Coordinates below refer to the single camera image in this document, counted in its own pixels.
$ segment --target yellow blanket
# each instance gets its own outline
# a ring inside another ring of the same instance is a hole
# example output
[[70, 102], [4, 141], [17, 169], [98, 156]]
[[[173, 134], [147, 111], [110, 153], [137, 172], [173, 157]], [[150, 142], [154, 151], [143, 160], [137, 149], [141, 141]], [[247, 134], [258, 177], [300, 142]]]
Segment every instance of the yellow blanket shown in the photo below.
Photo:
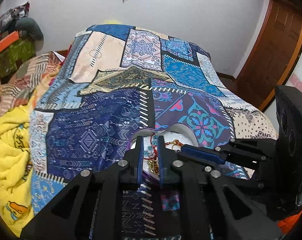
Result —
[[18, 237], [34, 216], [29, 110], [19, 106], [0, 118], [0, 215]]

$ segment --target wooden door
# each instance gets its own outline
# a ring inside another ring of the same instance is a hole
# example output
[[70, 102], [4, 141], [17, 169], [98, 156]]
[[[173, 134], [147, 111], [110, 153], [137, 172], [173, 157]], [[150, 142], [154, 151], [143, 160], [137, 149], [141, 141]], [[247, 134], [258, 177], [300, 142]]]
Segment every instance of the wooden door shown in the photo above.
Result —
[[258, 44], [236, 79], [238, 96], [257, 108], [286, 70], [302, 29], [302, 13], [294, 6], [281, 1], [272, 1], [270, 6]]

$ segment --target pink fabric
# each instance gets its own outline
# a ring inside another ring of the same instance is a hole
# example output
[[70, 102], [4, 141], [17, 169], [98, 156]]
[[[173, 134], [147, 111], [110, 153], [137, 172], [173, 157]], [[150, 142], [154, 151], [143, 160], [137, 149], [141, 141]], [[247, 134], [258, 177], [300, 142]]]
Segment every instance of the pink fabric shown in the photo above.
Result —
[[302, 92], [302, 81], [298, 78], [296, 74], [293, 73], [291, 75], [289, 82], [291, 82], [295, 88]]

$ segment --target orange box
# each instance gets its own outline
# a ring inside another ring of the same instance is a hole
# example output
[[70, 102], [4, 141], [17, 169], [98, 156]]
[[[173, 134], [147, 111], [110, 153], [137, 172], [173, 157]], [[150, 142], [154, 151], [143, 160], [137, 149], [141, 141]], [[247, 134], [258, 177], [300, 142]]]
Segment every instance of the orange box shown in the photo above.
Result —
[[19, 33], [14, 31], [0, 41], [0, 52], [19, 39]]

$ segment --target brown wooden door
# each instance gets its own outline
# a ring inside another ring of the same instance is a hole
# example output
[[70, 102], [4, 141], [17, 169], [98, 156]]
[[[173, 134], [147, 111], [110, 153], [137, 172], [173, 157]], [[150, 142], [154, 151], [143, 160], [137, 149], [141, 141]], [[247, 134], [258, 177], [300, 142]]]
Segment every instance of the brown wooden door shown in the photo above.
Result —
[[257, 108], [278, 83], [300, 37], [302, 13], [273, 1], [261, 39], [236, 79], [237, 94]]

